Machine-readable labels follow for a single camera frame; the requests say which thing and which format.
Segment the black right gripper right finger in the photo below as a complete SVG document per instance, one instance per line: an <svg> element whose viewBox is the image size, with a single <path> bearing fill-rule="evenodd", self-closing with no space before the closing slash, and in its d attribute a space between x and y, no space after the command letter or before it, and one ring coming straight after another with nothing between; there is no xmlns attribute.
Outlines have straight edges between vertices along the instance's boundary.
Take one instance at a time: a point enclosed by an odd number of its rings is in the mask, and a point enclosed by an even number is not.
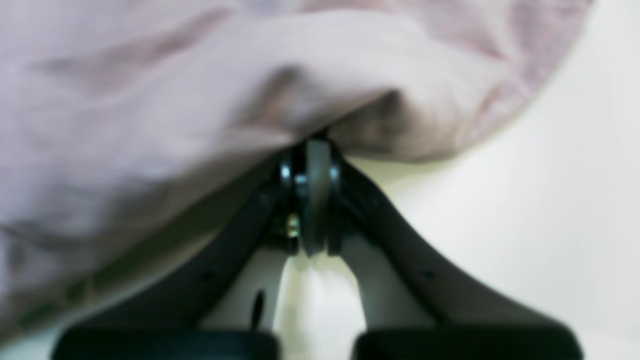
<svg viewBox="0 0 640 360"><path fill-rule="evenodd" d="M314 252L354 274L355 360L582 360L566 325L476 280L421 237L327 140L314 141Z"/></svg>

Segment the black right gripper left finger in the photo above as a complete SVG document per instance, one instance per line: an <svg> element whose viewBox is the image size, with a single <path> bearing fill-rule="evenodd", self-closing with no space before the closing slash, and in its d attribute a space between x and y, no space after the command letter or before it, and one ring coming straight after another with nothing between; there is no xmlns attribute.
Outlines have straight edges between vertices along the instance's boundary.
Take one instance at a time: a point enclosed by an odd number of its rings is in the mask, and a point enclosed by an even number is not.
<svg viewBox="0 0 640 360"><path fill-rule="evenodd" d="M149 288L62 333L53 360L279 360L270 333L290 256L316 250L313 142L283 153L226 227Z"/></svg>

